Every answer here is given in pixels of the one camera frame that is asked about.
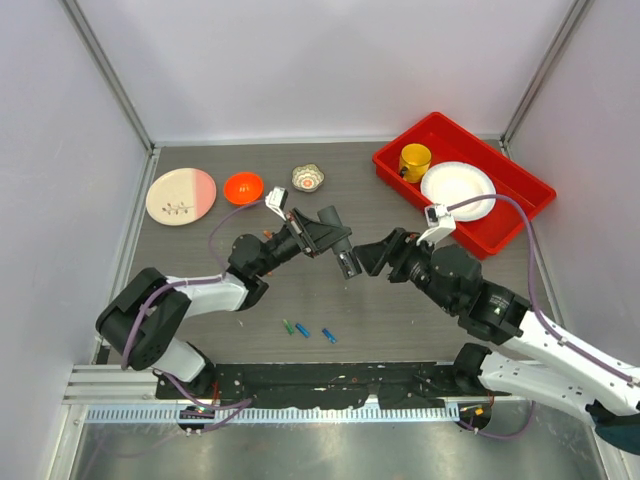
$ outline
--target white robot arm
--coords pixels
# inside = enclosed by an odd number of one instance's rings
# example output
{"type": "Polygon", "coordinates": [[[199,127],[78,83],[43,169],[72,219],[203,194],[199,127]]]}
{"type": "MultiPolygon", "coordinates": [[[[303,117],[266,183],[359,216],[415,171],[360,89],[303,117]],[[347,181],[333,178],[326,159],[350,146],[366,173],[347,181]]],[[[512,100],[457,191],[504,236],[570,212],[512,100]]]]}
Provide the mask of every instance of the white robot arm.
{"type": "Polygon", "coordinates": [[[267,195],[266,206],[284,222],[262,241],[245,234],[233,243],[224,274],[203,278],[165,277],[155,268],[142,270],[102,312],[96,329],[123,356],[123,368],[154,368],[170,374],[195,396],[215,378],[209,359],[174,335],[185,318],[207,312],[246,310],[269,288],[261,277],[302,253],[314,258],[332,249],[345,279],[362,272],[333,206],[318,212],[318,220],[297,209],[283,211],[284,188],[267,195]]]}
{"type": "Polygon", "coordinates": [[[640,454],[640,369],[563,329],[531,303],[482,278],[481,265],[458,245],[435,249],[455,230],[444,205],[425,209],[422,234],[396,228],[378,243],[355,247],[365,271],[385,264],[389,281],[412,282],[470,335],[524,354],[543,365],[509,359],[467,344],[454,363],[470,390],[508,392],[562,410],[593,426],[602,438],[640,454]]]}

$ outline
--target white plate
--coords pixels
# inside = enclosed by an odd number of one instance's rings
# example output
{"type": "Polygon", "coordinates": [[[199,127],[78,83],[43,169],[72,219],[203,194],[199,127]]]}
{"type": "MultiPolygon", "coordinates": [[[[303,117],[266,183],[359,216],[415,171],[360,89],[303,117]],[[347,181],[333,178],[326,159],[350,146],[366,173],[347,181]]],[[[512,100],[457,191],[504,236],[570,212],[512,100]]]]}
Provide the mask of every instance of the white plate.
{"type": "Polygon", "coordinates": [[[202,218],[216,199],[216,182],[202,170],[179,168],[158,178],[147,192],[147,212],[163,225],[186,225],[202,218]]]}
{"type": "MultiPolygon", "coordinates": [[[[468,198],[496,193],[496,187],[480,169],[462,162],[444,162],[430,168],[420,184],[422,195],[433,203],[453,205],[468,198]]],[[[453,218],[461,222],[472,222],[485,217],[495,205],[495,199],[482,200],[458,208],[453,218]]]]}

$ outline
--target cable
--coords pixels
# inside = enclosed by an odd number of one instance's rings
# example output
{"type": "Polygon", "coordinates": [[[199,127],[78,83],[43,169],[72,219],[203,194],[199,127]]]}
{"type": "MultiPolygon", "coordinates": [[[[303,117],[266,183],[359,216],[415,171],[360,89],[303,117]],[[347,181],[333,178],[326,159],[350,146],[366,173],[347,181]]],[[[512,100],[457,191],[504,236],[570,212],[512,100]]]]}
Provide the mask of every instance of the cable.
{"type": "Polygon", "coordinates": [[[527,423],[524,424],[524,426],[518,430],[515,433],[510,433],[508,435],[501,435],[498,433],[488,433],[488,432],[483,432],[480,429],[474,428],[473,427],[473,417],[471,417],[471,420],[469,421],[469,423],[464,422],[463,420],[458,421],[458,425],[462,426],[463,428],[466,428],[467,430],[469,430],[470,432],[474,432],[478,435],[480,435],[481,437],[486,437],[486,438],[493,438],[494,440],[516,440],[518,438],[520,438],[522,435],[524,435],[524,433],[529,429],[529,427],[533,424],[533,414],[535,411],[535,407],[536,407],[536,402],[531,402],[531,410],[529,410],[529,418],[527,418],[527,423]]]}
{"type": "Polygon", "coordinates": [[[211,233],[209,234],[209,242],[208,242],[209,252],[213,256],[213,258],[216,259],[216,261],[218,262],[218,265],[220,265],[220,270],[222,270],[223,272],[226,272],[228,265],[226,264],[226,262],[224,260],[222,260],[220,255],[218,255],[218,253],[216,252],[216,249],[213,246],[213,236],[220,229],[220,227],[222,227],[222,225],[224,225],[224,223],[227,220],[229,220],[231,217],[233,217],[236,213],[238,213],[238,212],[240,212],[242,210],[245,210],[247,208],[253,207],[255,205],[258,205],[260,203],[264,203],[264,200],[256,200],[255,202],[247,203],[246,205],[238,207],[235,210],[229,212],[227,215],[225,215],[225,217],[222,220],[220,220],[220,223],[218,223],[218,225],[216,225],[213,228],[213,230],[211,231],[211,233]]]}
{"type": "Polygon", "coordinates": [[[207,410],[230,410],[232,408],[244,408],[246,406],[248,406],[251,403],[251,399],[245,399],[242,400],[238,403],[233,403],[231,405],[208,405],[206,403],[202,403],[200,400],[198,400],[197,398],[195,398],[194,396],[192,396],[189,392],[187,392],[187,390],[180,384],[180,382],[170,373],[166,373],[166,372],[162,372],[162,374],[167,377],[167,380],[169,380],[174,387],[176,387],[176,389],[180,392],[180,394],[186,398],[187,400],[189,400],[191,403],[198,405],[199,407],[202,408],[206,408],[207,410]]]}
{"type": "Polygon", "coordinates": [[[236,213],[241,212],[242,210],[245,210],[245,209],[247,209],[249,207],[253,207],[255,205],[258,205],[259,203],[262,203],[262,202],[263,202],[263,200],[256,200],[255,202],[248,203],[247,205],[243,205],[242,207],[236,208],[235,210],[229,212],[227,215],[224,216],[224,218],[222,220],[220,220],[220,222],[214,227],[214,229],[209,234],[209,243],[208,243],[209,244],[209,251],[215,257],[215,259],[218,261],[218,264],[220,265],[220,268],[223,271],[223,273],[221,275],[216,275],[214,277],[208,277],[208,278],[200,278],[200,279],[197,279],[197,280],[195,280],[195,279],[194,280],[180,280],[180,281],[173,282],[173,283],[167,283],[167,284],[163,285],[162,287],[158,288],[151,295],[149,295],[147,300],[140,307],[140,311],[138,312],[138,315],[136,316],[136,319],[133,322],[131,330],[129,331],[129,337],[127,337],[127,342],[124,345],[124,350],[122,351],[122,361],[120,362],[120,368],[122,368],[122,370],[126,370],[127,367],[129,366],[129,355],[131,355],[131,350],[133,349],[133,344],[135,342],[136,335],[138,334],[138,330],[140,329],[140,325],[142,325],[142,322],[145,319],[147,311],[149,310],[149,308],[151,308],[151,306],[153,305],[153,302],[155,302],[156,299],[160,295],[162,295],[167,290],[171,290],[172,288],[184,287],[187,284],[189,284],[189,285],[212,285],[214,283],[221,282],[224,279],[224,276],[225,276],[225,273],[226,273],[226,269],[227,269],[227,265],[224,263],[224,261],[222,261],[220,256],[216,253],[215,249],[213,248],[213,244],[212,244],[213,236],[220,229],[220,227],[222,227],[222,225],[224,225],[224,223],[227,220],[229,220],[231,217],[233,217],[236,213]]]}
{"type": "MultiPolygon", "coordinates": [[[[529,239],[528,283],[529,283],[529,300],[531,301],[531,306],[533,307],[533,313],[538,319],[538,322],[540,322],[540,325],[542,325],[542,328],[544,328],[549,335],[551,335],[556,340],[562,340],[562,335],[558,333],[556,330],[554,330],[553,327],[549,324],[549,322],[547,322],[547,320],[544,318],[542,314],[542,309],[540,308],[540,304],[538,303],[538,299],[536,296],[536,289],[535,289],[536,257],[535,257],[535,249],[534,249],[535,240],[534,240],[533,228],[531,226],[531,222],[529,221],[529,218],[527,217],[527,214],[524,213],[524,210],[518,204],[518,202],[516,202],[511,197],[508,197],[506,195],[501,195],[498,193],[498,194],[479,195],[477,197],[473,197],[468,200],[464,200],[462,202],[451,205],[450,207],[447,207],[447,208],[450,212],[452,212],[458,208],[465,207],[470,203],[479,202],[481,200],[488,200],[491,198],[495,198],[496,200],[502,200],[510,203],[522,217],[522,220],[524,221],[524,225],[527,229],[527,237],[529,239]]],[[[578,355],[589,360],[591,363],[609,372],[610,374],[615,375],[616,377],[624,380],[627,383],[633,383],[633,378],[630,375],[627,375],[615,369],[614,367],[607,365],[605,362],[591,355],[589,352],[585,351],[579,346],[568,341],[565,341],[564,345],[570,348],[571,350],[573,350],[574,352],[576,352],[578,355]]]]}
{"type": "MultiPolygon", "coordinates": [[[[240,415],[240,413],[242,413],[244,411],[244,409],[247,408],[248,405],[249,404],[246,404],[245,406],[238,408],[238,410],[236,410],[231,415],[229,415],[227,418],[225,418],[224,420],[221,420],[218,423],[215,423],[215,424],[212,424],[212,425],[207,425],[206,427],[204,427],[200,431],[200,433],[212,432],[214,430],[219,429],[220,427],[225,426],[227,423],[229,423],[235,417],[240,415]]],[[[203,418],[214,418],[214,416],[211,415],[211,414],[198,413],[198,412],[189,412],[189,415],[196,415],[196,416],[200,416],[200,417],[203,417],[203,418]]],[[[156,448],[164,445],[165,443],[169,442],[170,440],[173,440],[174,438],[177,438],[177,437],[181,437],[182,436],[182,432],[177,432],[177,433],[174,433],[174,434],[171,434],[171,435],[167,435],[166,437],[158,440],[156,443],[151,445],[149,448],[146,448],[145,450],[142,450],[142,451],[136,452],[136,453],[119,453],[119,452],[113,452],[113,451],[107,449],[104,446],[104,443],[107,440],[108,436],[109,436],[108,434],[104,435],[98,441],[98,444],[96,445],[95,450],[93,451],[93,453],[91,454],[91,457],[89,458],[89,461],[87,462],[87,466],[84,469],[84,473],[80,477],[81,480],[86,480],[88,478],[89,472],[93,468],[93,465],[95,464],[95,462],[96,462],[96,460],[98,458],[98,453],[100,451],[106,453],[107,455],[112,455],[112,456],[114,456],[116,458],[123,458],[123,459],[127,459],[127,460],[128,459],[132,459],[132,458],[140,458],[140,457],[143,457],[143,456],[147,455],[148,453],[151,453],[153,450],[155,450],[156,448]]]]}
{"type": "Polygon", "coordinates": [[[149,297],[145,300],[145,302],[140,307],[140,311],[136,316],[136,319],[131,326],[131,330],[129,331],[129,337],[127,338],[127,343],[124,345],[124,350],[122,351],[122,361],[120,362],[120,368],[122,370],[126,370],[129,366],[129,355],[131,354],[131,350],[133,349],[133,344],[135,342],[136,335],[138,330],[140,329],[140,325],[142,325],[143,320],[147,314],[153,302],[162,295],[164,292],[171,290],[172,288],[184,287],[186,285],[211,285],[214,283],[219,283],[222,281],[222,275],[216,275],[215,277],[207,277],[207,278],[199,278],[193,280],[179,280],[177,282],[171,282],[163,285],[154,291],[149,297]]]}

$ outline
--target white enclosure wall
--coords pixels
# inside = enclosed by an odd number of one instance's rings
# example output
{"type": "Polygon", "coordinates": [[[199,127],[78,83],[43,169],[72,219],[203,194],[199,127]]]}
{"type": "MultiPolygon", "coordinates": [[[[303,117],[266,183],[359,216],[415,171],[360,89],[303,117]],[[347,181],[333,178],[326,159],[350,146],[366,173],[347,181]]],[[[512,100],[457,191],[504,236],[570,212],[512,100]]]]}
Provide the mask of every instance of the white enclosure wall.
{"type": "Polygon", "coordinates": [[[568,326],[640,364],[640,3],[598,0],[512,143],[558,191],[536,220],[568,326]]]}
{"type": "Polygon", "coordinates": [[[157,142],[501,133],[571,0],[80,0],[157,142]]]}
{"type": "Polygon", "coordinates": [[[0,478],[43,478],[145,160],[60,4],[0,4],[0,478]]]}

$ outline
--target gray table surface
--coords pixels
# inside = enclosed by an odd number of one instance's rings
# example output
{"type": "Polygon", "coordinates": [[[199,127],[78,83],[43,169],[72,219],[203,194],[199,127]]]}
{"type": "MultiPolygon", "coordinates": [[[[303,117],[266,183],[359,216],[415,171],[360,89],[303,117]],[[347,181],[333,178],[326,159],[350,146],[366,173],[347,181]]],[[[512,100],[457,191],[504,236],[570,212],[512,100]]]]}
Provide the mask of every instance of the gray table surface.
{"type": "MultiPolygon", "coordinates": [[[[353,230],[354,245],[379,241],[394,227],[423,231],[422,212],[375,175],[372,154],[380,143],[333,143],[163,148],[156,177],[181,167],[212,175],[218,198],[211,211],[187,226],[167,227],[144,219],[132,275],[154,266],[165,275],[205,276],[220,271],[207,248],[214,226],[233,207],[222,194],[234,173],[254,171],[265,192],[289,188],[287,207],[303,213],[335,205],[353,230]],[[291,170],[306,163],[325,173],[324,185],[312,194],[291,187],[291,170]]],[[[226,259],[242,233],[260,236],[279,230],[281,222],[266,208],[238,213],[218,232],[215,248],[226,259]]],[[[527,241],[517,237],[499,255],[483,262],[485,278],[527,295],[527,241]]],[[[453,360],[465,342],[474,341],[411,284],[389,284],[384,276],[360,275],[344,281],[331,252],[309,259],[299,255],[265,277],[270,289],[258,305],[245,312],[201,315],[183,322],[178,337],[200,348],[215,362],[341,362],[453,360]],[[282,319],[300,322],[310,332],[287,335],[282,319]],[[330,344],[328,328],[337,337],[330,344]]],[[[541,282],[538,295],[550,313],[541,282]]]]}

